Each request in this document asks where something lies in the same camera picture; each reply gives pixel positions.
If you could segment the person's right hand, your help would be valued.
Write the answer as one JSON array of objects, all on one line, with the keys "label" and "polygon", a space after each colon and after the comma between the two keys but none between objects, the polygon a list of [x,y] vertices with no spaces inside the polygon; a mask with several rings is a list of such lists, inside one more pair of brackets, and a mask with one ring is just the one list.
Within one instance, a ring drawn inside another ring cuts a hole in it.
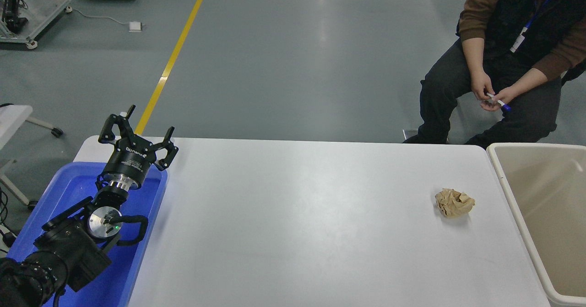
[{"label": "person's right hand", "polygon": [[495,92],[492,87],[492,82],[488,74],[483,69],[474,69],[470,71],[471,78],[471,92],[478,101],[485,101],[490,99],[489,96],[494,96]]}]

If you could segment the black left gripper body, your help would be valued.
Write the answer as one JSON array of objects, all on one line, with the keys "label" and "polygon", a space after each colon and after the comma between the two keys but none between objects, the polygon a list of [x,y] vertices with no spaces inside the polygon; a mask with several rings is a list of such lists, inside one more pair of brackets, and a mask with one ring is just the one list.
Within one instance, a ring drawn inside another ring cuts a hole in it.
[{"label": "black left gripper body", "polygon": [[133,187],[140,187],[156,160],[152,142],[143,137],[121,137],[114,143],[114,151],[105,165],[102,175],[107,180],[121,174],[130,178]]}]

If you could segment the person's left hand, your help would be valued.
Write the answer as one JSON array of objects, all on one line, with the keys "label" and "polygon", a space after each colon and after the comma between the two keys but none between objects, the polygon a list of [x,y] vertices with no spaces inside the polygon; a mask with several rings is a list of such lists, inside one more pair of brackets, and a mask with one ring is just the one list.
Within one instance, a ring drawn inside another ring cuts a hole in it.
[{"label": "person's left hand", "polygon": [[503,110],[505,112],[511,111],[511,101],[515,98],[513,91],[509,88],[505,88],[500,92],[495,92],[494,96],[490,95],[490,99],[481,101],[481,108],[486,111],[497,111]]}]

